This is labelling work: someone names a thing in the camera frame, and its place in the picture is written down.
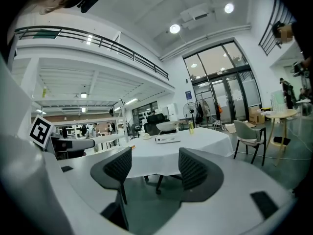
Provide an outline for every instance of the gray chair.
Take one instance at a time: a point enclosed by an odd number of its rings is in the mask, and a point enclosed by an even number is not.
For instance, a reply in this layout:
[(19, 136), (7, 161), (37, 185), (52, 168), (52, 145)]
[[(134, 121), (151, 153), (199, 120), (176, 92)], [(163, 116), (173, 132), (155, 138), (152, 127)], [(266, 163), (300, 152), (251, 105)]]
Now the gray chair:
[[(235, 124), (236, 131), (237, 131), (237, 138), (241, 139), (241, 140), (238, 139), (234, 159), (236, 158), (240, 141), (246, 145), (246, 153), (247, 154), (248, 154), (248, 146), (255, 148), (255, 153), (253, 155), (251, 164), (253, 164), (253, 162), (254, 162), (255, 156), (256, 156), (258, 149), (259, 149), (259, 146), (261, 144), (263, 144), (264, 145), (263, 161), (262, 161), (262, 166), (263, 166), (264, 165), (264, 159), (265, 159), (265, 151), (266, 151), (266, 129), (265, 128), (251, 129), (244, 122), (237, 121), (237, 120), (234, 120), (234, 124)], [(243, 141), (242, 139), (244, 139), (244, 140), (256, 139), (256, 143), (246, 142), (246, 141)]]

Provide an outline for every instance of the railing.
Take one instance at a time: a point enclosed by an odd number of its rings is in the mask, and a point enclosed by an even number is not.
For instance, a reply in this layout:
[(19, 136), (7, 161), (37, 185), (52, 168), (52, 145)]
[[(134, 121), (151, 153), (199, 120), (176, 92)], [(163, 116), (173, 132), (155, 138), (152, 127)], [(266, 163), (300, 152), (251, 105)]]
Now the railing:
[(259, 46), (264, 50), (266, 56), (274, 49), (275, 46), (280, 47), (280, 44), (276, 42), (272, 33), (272, 25), (280, 21), (281, 23), (290, 24), (293, 21), (293, 16), (287, 7), (280, 0), (274, 0), (273, 10), (269, 18), (268, 25), (265, 32), (259, 42)]
[(168, 79), (168, 73), (161, 69), (159, 66), (148, 60), (147, 58), (141, 56), (137, 52), (123, 46), (116, 41), (108, 39), (106, 37), (102, 37), (84, 30), (78, 30), (68, 27), (60, 27), (60, 26), (47, 26), (47, 25), (39, 25), (39, 26), (29, 26), (18, 28), (15, 30), (15, 34), (19, 37), (19, 39), (31, 39), (31, 38), (50, 38), (56, 39), (58, 37), (71, 38), (75, 40), (79, 40), (81, 42), (86, 42), (86, 44), (95, 44), (98, 47), (105, 47), (110, 51), (116, 51), (123, 56), (126, 56), (132, 59), (135, 62), (138, 62), (145, 67), (151, 69), (155, 73), (160, 74), (161, 76)]

